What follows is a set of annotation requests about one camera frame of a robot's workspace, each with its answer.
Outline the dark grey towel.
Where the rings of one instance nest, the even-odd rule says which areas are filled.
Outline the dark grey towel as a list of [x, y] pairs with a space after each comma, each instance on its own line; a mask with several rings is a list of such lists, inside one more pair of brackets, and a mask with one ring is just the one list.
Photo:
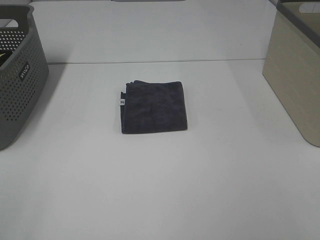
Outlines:
[[180, 81], [129, 82], [120, 93], [123, 134], [150, 134], [188, 129], [184, 89]]

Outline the beige storage bin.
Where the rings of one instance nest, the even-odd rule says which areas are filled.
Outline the beige storage bin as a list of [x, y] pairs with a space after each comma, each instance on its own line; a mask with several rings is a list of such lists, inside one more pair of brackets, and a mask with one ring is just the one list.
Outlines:
[[263, 76], [309, 144], [320, 145], [320, 2], [280, 0]]

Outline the grey perforated plastic basket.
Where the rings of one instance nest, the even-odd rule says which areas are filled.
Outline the grey perforated plastic basket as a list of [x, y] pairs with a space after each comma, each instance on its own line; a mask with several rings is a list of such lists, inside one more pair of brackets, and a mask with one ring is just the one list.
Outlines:
[[49, 75], [48, 62], [30, 5], [2, 4], [0, 18], [17, 22], [1, 27], [0, 51], [12, 51], [0, 67], [0, 148], [10, 146], [32, 113]]

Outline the yellow-green item in basket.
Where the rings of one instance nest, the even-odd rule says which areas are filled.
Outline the yellow-green item in basket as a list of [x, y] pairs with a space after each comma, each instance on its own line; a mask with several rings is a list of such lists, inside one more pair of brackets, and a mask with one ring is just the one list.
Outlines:
[[5, 67], [8, 65], [9, 59], [12, 56], [12, 51], [1, 51], [0, 52], [0, 67]]

